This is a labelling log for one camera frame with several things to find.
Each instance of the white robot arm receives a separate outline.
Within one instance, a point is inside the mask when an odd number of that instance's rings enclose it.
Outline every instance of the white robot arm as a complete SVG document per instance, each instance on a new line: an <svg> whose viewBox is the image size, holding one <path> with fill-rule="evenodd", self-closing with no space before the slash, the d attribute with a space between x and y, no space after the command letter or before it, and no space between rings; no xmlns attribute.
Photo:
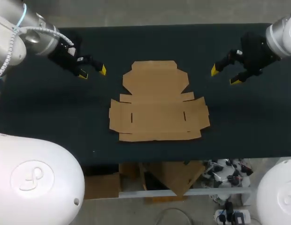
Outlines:
<svg viewBox="0 0 291 225"><path fill-rule="evenodd" d="M291 14L270 25L265 36L247 32L240 41L242 49L231 49L223 59L217 61L211 76L238 61L244 65L245 71L231 78L230 84L243 83L253 75L261 75L264 67L291 56Z"/></svg>
<svg viewBox="0 0 291 225"><path fill-rule="evenodd" d="M81 69L83 64L105 75L103 63L91 55L80 55L81 42L78 36L73 41L68 39L22 0L0 0L0 78L8 66L23 61L26 49L48 57L80 78L88 78L88 73Z"/></svg>
<svg viewBox="0 0 291 225"><path fill-rule="evenodd" d="M291 14L267 28L267 44L280 58L291 56Z"/></svg>

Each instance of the flat cardboard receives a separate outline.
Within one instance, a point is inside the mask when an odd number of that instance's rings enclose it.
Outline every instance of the flat cardboard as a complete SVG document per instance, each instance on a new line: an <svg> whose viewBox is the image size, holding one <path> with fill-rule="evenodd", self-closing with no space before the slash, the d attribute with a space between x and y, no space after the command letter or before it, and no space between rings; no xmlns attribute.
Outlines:
<svg viewBox="0 0 291 225"><path fill-rule="evenodd" d="M210 126L203 97L182 91L189 84L187 73L174 61L134 62L123 76L123 86L132 95L111 100L110 129L127 142L188 140L201 137Z"/></svg>
<svg viewBox="0 0 291 225"><path fill-rule="evenodd" d="M119 173L101 176L85 176L84 199L118 198L121 191Z"/></svg>
<svg viewBox="0 0 291 225"><path fill-rule="evenodd" d="M205 170L200 161L145 163L143 166L177 196L183 196Z"/></svg>

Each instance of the dark green tabletop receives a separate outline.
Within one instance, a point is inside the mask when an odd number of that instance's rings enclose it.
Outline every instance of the dark green tabletop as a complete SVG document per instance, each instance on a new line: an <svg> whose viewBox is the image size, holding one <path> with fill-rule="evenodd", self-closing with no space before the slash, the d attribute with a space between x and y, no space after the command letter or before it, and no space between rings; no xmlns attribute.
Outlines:
<svg viewBox="0 0 291 225"><path fill-rule="evenodd" d="M216 60L239 48L247 31L267 24L212 24L61 29L78 32L83 53L105 63L107 76L89 68L73 77L46 58L28 55L7 77L0 96L0 132L57 143L82 165L162 160L291 156L291 59L241 85L229 79L241 65L212 78ZM211 127L192 141L118 141L109 130L110 99L128 93L122 76L139 60L174 60L187 72L196 97L205 97Z"/></svg>

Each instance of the white cable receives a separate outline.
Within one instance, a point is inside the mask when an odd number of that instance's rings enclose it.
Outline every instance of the white cable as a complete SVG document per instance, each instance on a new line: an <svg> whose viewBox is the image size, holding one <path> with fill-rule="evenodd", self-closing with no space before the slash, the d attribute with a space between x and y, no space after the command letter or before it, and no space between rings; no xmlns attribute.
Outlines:
<svg viewBox="0 0 291 225"><path fill-rule="evenodd" d="M52 35L52 36L59 36L62 39L64 39L66 41L66 43L69 44L70 46L74 45L74 43L72 43L72 41L69 38L67 38L65 35L57 32L57 31L51 30L51 29L42 28L42 27L21 27L21 28L15 27L14 32L11 35L7 57L6 57L3 65L0 68L0 77L3 75L3 73L5 72L5 70L7 69L8 65L11 61L15 38L17 38L17 36L19 36L21 34L27 33L28 30L39 31L41 33L48 33L49 35Z"/></svg>
<svg viewBox="0 0 291 225"><path fill-rule="evenodd" d="M168 208L168 209L162 210L158 215L158 219L156 220L155 225L158 225L162 221L165 213L169 210L174 210L174 211L180 212L181 214L183 214L186 217L186 219L188 221L188 225L193 225L192 219L183 210L178 209L178 208Z"/></svg>

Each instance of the gray floor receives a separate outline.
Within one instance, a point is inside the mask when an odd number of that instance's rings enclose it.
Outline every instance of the gray floor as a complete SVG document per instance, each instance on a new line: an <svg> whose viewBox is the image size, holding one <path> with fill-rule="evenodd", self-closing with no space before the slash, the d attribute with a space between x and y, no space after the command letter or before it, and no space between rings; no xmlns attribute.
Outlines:
<svg viewBox="0 0 291 225"><path fill-rule="evenodd" d="M58 27L130 26L191 23L272 23L291 12L291 0L26 0L27 5ZM208 196L184 202L144 204L143 199L85 201L72 225L154 225L165 208L178 207L195 225L215 224L216 209ZM255 207L250 208L256 217ZM162 225L184 225L169 213Z"/></svg>
<svg viewBox="0 0 291 225"><path fill-rule="evenodd" d="M59 27L271 23L291 0L26 0Z"/></svg>

